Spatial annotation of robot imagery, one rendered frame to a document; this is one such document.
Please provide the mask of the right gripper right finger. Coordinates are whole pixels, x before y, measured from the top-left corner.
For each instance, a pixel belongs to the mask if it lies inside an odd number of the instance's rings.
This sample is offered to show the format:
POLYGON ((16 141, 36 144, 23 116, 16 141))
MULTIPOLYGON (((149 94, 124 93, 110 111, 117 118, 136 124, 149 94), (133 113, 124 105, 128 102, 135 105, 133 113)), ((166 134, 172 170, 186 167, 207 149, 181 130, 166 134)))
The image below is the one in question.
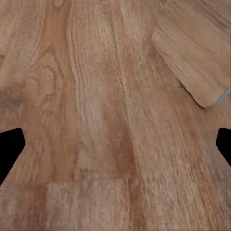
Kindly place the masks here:
POLYGON ((231 166, 231 130, 220 128, 217 134, 216 146, 231 166))

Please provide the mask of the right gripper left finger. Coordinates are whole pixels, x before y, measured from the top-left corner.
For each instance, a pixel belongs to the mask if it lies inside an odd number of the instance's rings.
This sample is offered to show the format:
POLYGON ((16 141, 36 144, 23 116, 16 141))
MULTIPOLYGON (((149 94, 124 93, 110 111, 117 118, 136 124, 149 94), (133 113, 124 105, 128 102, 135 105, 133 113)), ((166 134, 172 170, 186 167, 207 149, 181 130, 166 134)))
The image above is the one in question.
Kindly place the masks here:
POLYGON ((20 128, 0 133, 0 186, 25 147, 20 128))

